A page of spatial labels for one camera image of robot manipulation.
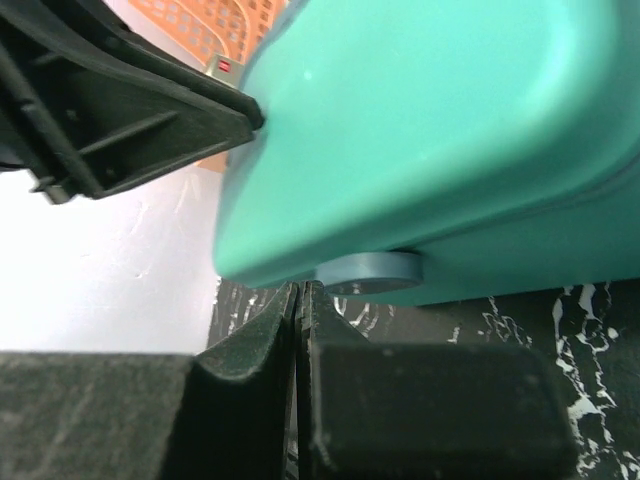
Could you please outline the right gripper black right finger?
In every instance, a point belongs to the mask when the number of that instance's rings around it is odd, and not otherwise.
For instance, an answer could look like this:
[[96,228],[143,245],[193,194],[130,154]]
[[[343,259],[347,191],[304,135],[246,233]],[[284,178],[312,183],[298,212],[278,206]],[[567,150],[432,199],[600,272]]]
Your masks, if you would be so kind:
[[305,285],[303,479],[570,479],[578,448],[547,361],[513,345],[378,343]]

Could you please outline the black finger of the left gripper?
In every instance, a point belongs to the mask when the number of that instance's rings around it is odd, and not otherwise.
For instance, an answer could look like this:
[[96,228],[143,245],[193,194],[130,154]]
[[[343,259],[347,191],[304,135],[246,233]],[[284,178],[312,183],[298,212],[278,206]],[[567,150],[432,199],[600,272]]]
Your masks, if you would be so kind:
[[1,168],[62,204],[252,141],[256,101],[134,33],[101,1],[1,5]]

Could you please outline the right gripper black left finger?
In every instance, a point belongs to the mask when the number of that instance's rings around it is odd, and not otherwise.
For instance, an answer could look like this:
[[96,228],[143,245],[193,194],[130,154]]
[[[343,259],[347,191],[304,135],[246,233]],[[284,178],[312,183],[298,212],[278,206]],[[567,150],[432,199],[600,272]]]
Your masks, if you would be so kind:
[[5,479],[281,479],[298,287],[197,355],[5,352]]

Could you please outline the teal medicine kit box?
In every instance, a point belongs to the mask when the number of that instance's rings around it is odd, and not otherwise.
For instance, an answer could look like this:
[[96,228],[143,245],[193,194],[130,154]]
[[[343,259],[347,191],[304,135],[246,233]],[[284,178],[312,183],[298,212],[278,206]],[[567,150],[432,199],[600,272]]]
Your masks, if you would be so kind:
[[639,274],[635,1],[294,1],[213,263],[427,305]]

